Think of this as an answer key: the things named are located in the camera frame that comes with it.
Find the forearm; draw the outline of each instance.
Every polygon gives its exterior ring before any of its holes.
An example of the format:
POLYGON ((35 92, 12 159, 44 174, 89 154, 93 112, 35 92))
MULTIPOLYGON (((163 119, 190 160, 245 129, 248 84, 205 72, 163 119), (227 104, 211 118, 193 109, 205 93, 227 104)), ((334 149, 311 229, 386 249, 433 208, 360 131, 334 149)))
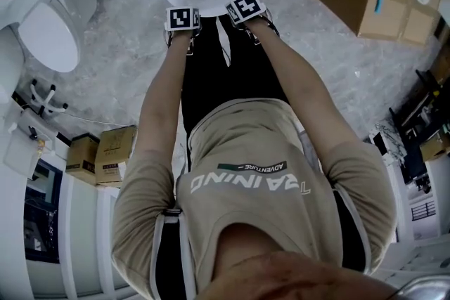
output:
POLYGON ((293 107, 310 101, 311 96, 330 100, 329 92, 317 71, 264 23, 252 27, 275 69, 283 90, 293 107))
POLYGON ((319 158, 336 145, 359 141, 336 108, 316 70, 267 27, 249 24, 258 37, 295 114, 307 131, 319 158))
POLYGON ((157 150, 172 158, 190 33, 178 34, 148 88, 139 119, 137 150, 157 150))

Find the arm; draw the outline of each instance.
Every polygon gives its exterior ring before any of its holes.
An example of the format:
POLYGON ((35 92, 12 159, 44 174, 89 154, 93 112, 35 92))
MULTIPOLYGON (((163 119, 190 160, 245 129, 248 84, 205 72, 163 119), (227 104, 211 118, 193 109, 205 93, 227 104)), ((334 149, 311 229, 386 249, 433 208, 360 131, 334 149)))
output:
POLYGON ((396 225, 394 195, 380 152, 362 143, 344 120, 314 68, 261 20, 247 26, 262 43, 295 114, 322 162, 323 172, 351 197, 380 264, 396 225))
POLYGON ((139 119, 136 152, 155 150, 172 161, 191 35, 191 32, 175 33, 165 61, 148 88, 139 119))
POLYGON ((334 105, 316 70, 260 19, 246 22, 275 69, 289 103, 322 161, 330 150, 360 140, 334 105))
POLYGON ((149 279, 156 219, 175 205, 171 161, 190 38, 190 32, 176 34, 148 89, 136 149, 115 203, 112 262, 146 299, 152 298, 149 279))

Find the beige t-shirt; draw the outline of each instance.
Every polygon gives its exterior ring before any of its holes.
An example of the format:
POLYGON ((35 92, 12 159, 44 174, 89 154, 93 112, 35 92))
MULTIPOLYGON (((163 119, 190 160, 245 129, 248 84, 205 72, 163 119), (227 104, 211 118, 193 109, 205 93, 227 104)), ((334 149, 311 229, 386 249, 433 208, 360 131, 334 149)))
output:
MULTIPOLYGON (((290 107, 274 100, 222 107, 191 137, 193 170, 177 182, 201 292, 210 283, 219 235, 246 223, 286 251, 342 265, 342 234, 329 181, 349 193, 379 265, 395 227, 395 205, 378 149, 345 143, 314 171, 301 151, 290 107)), ((175 205, 170 164, 157 152, 134 154, 117 199, 113 262, 150 298, 150 259, 157 216, 175 205)))

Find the small box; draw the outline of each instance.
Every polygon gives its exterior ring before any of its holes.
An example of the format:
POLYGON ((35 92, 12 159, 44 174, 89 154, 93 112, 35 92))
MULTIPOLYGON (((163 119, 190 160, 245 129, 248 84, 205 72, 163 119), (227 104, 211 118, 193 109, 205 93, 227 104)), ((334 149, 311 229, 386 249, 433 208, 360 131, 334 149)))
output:
POLYGON ((95 161, 100 140, 92 134, 72 139, 65 172, 91 185, 96 184, 95 161))
POLYGON ((136 130, 135 126, 129 126, 101 134, 95 161, 97 184, 119 183, 123 180, 133 150, 136 130))
POLYGON ((450 152, 450 137, 442 130, 420 146, 424 162, 436 160, 450 152))

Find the shoulder strap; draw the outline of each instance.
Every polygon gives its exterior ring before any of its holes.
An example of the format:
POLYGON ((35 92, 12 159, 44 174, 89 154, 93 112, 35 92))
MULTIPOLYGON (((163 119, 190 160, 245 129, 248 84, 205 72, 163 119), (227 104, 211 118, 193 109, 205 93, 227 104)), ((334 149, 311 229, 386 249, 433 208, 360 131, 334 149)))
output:
POLYGON ((347 191, 339 184, 333 185, 342 231, 342 267, 369 274, 371 272, 371 247, 361 217, 347 191))
POLYGON ((191 248, 180 209, 166 210, 157 218, 150 288, 155 300, 193 300, 196 296, 191 248))

